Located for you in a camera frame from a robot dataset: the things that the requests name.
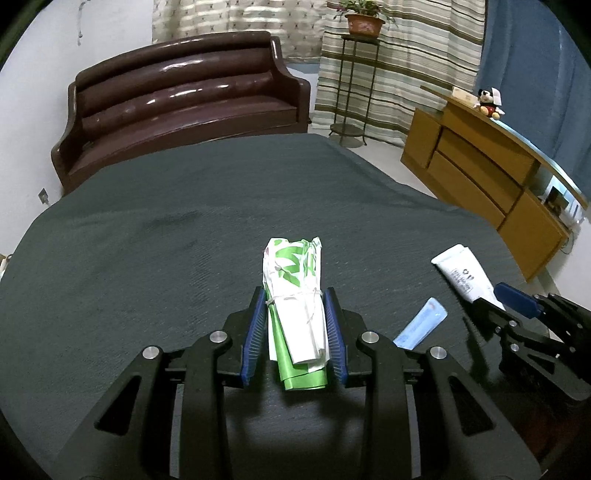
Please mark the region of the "wooden sideboard cabinet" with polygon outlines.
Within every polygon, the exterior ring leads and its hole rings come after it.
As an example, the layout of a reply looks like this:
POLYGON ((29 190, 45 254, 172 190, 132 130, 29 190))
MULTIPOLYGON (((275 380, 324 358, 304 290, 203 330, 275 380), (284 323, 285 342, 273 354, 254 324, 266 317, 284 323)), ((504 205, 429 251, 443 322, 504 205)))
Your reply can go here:
POLYGON ((566 243, 570 230, 535 194, 543 175, 558 180, 581 205, 589 200, 567 173, 528 139, 451 96, 436 111, 416 109, 403 164, 437 198, 488 220, 526 280, 566 243))

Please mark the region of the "black metal plant stand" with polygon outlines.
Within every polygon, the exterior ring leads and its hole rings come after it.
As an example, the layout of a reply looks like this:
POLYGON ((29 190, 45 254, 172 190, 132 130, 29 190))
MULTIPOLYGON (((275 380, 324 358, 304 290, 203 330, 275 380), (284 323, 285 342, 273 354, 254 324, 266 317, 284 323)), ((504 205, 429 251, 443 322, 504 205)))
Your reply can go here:
POLYGON ((342 35, 339 75, 329 136, 368 145, 368 122, 381 53, 379 39, 359 34, 342 35))

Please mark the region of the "white printed tube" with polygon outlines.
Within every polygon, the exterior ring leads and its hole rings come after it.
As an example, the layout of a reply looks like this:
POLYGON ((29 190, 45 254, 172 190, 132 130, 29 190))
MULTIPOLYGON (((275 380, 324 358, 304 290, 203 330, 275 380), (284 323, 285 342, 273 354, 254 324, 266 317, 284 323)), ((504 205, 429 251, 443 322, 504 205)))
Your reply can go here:
POLYGON ((504 310, 504 305, 494 293, 492 282, 470 248, 456 244, 435 256, 431 263, 464 300, 473 303, 482 298, 504 310))

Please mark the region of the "dark brown leather sofa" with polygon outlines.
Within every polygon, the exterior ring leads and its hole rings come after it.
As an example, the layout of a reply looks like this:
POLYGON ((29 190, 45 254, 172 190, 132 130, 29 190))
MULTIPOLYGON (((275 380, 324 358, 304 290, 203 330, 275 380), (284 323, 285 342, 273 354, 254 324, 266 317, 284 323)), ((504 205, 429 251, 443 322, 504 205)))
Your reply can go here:
POLYGON ((304 133, 311 85, 267 31, 204 34, 132 50, 79 72, 51 160, 69 194, 101 169, 202 142, 304 133))

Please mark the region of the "dark picture frame on shelf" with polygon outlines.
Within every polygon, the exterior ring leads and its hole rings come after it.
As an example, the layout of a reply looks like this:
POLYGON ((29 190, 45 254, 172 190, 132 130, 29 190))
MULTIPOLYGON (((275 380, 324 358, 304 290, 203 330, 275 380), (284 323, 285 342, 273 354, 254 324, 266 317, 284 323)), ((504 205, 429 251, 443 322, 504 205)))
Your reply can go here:
POLYGON ((544 200, 544 205, 550 212, 559 217, 567 209, 569 201, 556 187, 552 186, 544 200))

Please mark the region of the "small box on cabinet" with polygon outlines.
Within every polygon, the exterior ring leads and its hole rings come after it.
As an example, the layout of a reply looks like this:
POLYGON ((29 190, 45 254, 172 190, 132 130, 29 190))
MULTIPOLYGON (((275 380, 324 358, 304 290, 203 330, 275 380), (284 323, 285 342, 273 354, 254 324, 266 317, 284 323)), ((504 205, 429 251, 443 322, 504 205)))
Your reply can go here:
POLYGON ((457 86, 453 87, 451 97, 469 108, 480 106, 480 100, 476 95, 457 86))

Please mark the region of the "beige patterned curtain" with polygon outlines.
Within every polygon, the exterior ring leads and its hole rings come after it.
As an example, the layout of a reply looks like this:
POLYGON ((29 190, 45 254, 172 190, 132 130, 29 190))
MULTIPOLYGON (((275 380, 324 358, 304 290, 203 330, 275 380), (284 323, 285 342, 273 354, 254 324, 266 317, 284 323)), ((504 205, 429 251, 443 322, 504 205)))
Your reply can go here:
POLYGON ((280 38, 287 61, 321 57, 328 3, 311 0, 160 0, 153 3, 152 41, 242 31, 280 38))

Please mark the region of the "dark grey tablecloth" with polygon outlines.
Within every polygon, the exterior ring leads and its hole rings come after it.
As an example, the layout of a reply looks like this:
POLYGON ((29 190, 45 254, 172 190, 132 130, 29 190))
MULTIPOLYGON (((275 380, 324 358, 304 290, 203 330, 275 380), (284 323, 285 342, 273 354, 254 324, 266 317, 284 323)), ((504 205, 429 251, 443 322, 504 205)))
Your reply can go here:
POLYGON ((396 337, 430 298, 429 344, 486 384, 500 349, 477 343, 436 255, 469 247, 495 283, 524 277, 484 219, 400 184, 312 134, 243 137, 102 169, 28 229, 1 282, 1 408, 32 458, 59 451, 148 345, 173 351, 249 305, 273 237, 322 241, 322 284, 396 337))

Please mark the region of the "Mickey Mouse plush toy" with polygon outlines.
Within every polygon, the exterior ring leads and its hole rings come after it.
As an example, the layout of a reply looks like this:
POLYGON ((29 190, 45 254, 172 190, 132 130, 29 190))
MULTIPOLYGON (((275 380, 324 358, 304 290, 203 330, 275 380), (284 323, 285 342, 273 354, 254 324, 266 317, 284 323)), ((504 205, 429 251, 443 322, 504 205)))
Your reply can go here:
POLYGON ((494 87, 491 87, 489 90, 478 90, 477 102, 474 108, 488 118, 495 120, 500 120, 505 114, 502 110, 501 92, 494 87))

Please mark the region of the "potted plant terracotta pot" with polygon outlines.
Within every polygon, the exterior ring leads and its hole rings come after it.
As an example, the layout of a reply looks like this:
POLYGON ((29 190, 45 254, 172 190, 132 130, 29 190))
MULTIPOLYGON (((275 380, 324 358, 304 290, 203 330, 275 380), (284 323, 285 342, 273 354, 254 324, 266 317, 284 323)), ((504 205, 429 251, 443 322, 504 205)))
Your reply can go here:
POLYGON ((335 11, 335 19, 345 17, 349 34, 378 39, 386 24, 396 24, 396 15, 383 1, 341 0, 328 1, 329 9, 335 11))

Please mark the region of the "green white wrapper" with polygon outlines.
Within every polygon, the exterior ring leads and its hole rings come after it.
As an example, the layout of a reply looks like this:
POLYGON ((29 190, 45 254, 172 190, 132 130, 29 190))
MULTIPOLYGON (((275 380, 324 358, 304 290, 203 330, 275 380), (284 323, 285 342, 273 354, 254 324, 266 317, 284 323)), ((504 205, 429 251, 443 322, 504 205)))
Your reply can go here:
POLYGON ((285 390, 328 384, 331 359, 322 300, 322 241, 272 238, 263 251, 269 356, 285 390))

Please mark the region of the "light blue toothpaste box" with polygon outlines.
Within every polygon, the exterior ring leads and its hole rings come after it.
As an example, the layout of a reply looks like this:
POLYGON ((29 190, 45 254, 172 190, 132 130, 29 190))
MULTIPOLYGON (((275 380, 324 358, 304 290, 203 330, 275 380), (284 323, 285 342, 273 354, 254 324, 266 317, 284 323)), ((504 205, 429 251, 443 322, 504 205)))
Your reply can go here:
POLYGON ((448 316, 445 307, 431 297, 393 343, 405 350, 414 350, 422 343, 448 316))

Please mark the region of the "white router on shelf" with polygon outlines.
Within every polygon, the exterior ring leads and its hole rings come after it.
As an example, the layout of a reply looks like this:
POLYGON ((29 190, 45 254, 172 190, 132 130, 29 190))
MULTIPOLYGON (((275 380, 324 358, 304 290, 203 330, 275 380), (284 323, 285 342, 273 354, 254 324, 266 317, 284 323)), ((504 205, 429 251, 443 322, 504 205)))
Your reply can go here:
POLYGON ((567 205, 563 208, 562 213, 560 214, 560 219, 567 228, 574 228, 584 221, 585 210, 574 197, 568 197, 567 201, 567 205))

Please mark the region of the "blue curtain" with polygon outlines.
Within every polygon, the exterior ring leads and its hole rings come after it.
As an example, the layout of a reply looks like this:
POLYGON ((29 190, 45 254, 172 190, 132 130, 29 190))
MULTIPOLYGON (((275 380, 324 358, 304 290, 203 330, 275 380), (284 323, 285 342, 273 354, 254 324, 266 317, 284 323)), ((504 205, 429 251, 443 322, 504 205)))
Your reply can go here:
POLYGON ((476 89, 502 94, 503 121, 590 194, 590 66, 541 1, 488 1, 476 89))

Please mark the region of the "striped curtain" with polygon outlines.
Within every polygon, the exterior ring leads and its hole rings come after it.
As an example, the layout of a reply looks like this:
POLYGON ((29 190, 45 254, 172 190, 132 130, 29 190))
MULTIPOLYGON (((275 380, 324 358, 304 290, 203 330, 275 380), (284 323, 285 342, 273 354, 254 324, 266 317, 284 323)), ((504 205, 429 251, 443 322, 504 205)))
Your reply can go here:
MULTIPOLYGON (((486 4, 483 1, 384 1, 396 24, 386 24, 379 40, 381 53, 367 133, 372 139, 401 145, 416 109, 443 109, 433 91, 454 86, 472 90, 484 46, 486 4)), ((317 100, 312 125, 332 124, 345 18, 329 10, 322 34, 317 100)))

